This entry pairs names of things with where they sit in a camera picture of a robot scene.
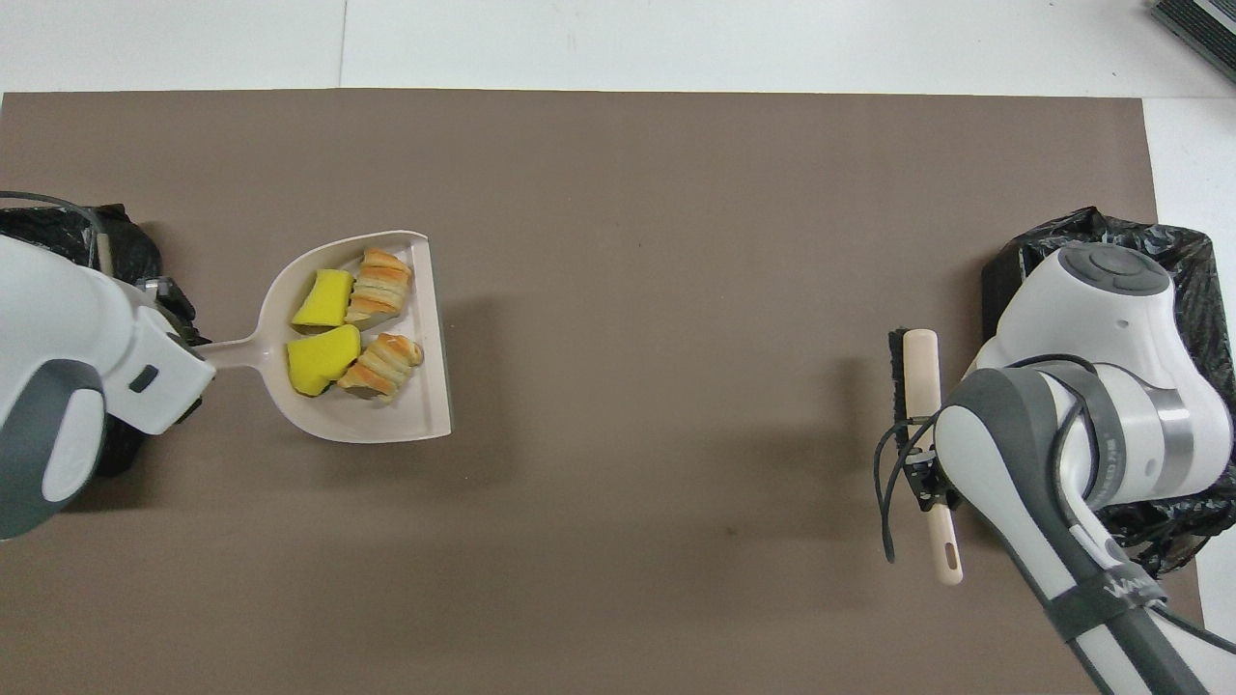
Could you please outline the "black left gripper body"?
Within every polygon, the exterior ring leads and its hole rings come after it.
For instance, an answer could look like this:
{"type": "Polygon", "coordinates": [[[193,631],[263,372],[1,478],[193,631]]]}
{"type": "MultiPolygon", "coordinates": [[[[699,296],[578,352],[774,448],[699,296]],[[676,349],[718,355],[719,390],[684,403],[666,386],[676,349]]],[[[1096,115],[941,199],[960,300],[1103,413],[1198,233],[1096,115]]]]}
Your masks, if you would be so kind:
{"type": "Polygon", "coordinates": [[[211,343],[211,339],[204,336],[195,325],[197,309],[173,278],[143,278],[140,281],[140,291],[150,296],[154,307],[189,348],[201,348],[211,343]]]}

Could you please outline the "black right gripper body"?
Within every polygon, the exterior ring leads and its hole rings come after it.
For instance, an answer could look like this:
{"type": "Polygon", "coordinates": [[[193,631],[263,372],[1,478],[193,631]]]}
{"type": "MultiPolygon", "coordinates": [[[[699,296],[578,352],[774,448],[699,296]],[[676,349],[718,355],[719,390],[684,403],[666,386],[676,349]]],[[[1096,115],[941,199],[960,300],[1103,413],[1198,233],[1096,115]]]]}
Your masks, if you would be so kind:
{"type": "Polygon", "coordinates": [[[923,512],[936,507],[958,510],[959,493],[946,479],[941,466],[939,453],[936,450],[911,450],[908,453],[908,485],[913,490],[915,502],[923,512]]]}

